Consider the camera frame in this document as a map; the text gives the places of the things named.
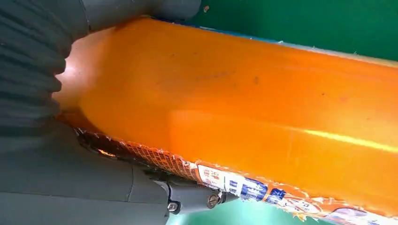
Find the printed label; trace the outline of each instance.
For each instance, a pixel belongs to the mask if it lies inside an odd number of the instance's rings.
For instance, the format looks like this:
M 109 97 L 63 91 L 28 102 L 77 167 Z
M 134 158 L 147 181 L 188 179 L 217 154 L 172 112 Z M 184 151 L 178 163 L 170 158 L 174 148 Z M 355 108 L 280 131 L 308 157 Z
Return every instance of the printed label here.
M 255 199 L 261 201 L 267 193 L 268 187 L 256 180 L 245 178 L 245 182 L 242 185 L 241 198 L 243 199 Z
M 283 199 L 285 194 L 286 192 L 284 190 L 274 188 L 271 190 L 271 193 L 269 194 L 265 202 L 276 205 Z
M 326 219 L 344 225 L 398 225 L 398 221 L 374 213 L 352 208 L 339 208 L 326 216 Z
M 279 202 L 278 205 L 288 212 L 295 213 L 317 214 L 322 211 L 319 206 L 300 198 L 284 198 Z
M 225 190 L 226 172 L 210 168 L 204 165 L 198 165 L 198 171 L 200 178 L 204 183 Z

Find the green background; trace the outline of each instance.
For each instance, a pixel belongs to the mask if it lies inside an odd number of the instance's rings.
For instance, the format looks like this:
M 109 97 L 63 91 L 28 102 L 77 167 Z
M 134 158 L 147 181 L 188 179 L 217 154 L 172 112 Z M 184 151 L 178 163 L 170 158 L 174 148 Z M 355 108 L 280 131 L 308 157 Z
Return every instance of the green background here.
M 398 0 L 202 0 L 198 26 L 398 60 Z
M 167 225 L 331 225 L 307 217 L 305 222 L 264 202 L 234 200 L 212 210 L 172 216 Z

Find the metal screw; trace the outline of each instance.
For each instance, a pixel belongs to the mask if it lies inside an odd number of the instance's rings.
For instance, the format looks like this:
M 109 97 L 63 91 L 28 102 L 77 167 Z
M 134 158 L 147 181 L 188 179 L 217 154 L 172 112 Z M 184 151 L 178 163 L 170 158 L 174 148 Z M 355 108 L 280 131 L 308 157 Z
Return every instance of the metal screw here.
M 177 211 L 177 209 L 178 209 L 178 204 L 177 203 L 175 203 L 175 202 L 170 202 L 169 204 L 168 204 L 168 206 L 167 206 L 167 210 L 169 211 L 169 212 L 174 212 L 174 211 Z
M 212 209 L 212 208 L 214 208 L 214 207 L 217 205 L 217 202 L 218 202 L 218 196 L 216 196 L 216 195 L 210 195 L 210 196 L 207 198 L 207 207 L 208 207 L 209 209 Z

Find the orange plastic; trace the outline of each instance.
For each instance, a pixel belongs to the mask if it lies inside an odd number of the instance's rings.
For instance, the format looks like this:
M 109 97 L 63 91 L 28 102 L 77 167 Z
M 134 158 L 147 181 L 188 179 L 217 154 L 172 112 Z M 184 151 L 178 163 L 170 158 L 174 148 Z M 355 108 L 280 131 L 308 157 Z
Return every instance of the orange plastic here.
M 57 97 L 107 134 L 398 215 L 398 68 L 149 18 L 75 47 Z

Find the gray machine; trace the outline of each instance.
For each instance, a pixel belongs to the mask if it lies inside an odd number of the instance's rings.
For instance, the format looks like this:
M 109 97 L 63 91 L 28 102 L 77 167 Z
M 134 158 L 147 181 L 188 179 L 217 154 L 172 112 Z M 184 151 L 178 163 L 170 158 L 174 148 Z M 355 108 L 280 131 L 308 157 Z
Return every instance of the gray machine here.
M 183 20 L 200 6 L 200 0 L 81 1 L 91 31 L 141 14 Z M 113 160 L 89 151 L 57 121 L 39 132 L 22 131 L 13 135 L 9 129 L 0 137 L 7 143 L 0 146 L 0 225 L 161 225 L 169 213 L 234 199 L 128 157 Z

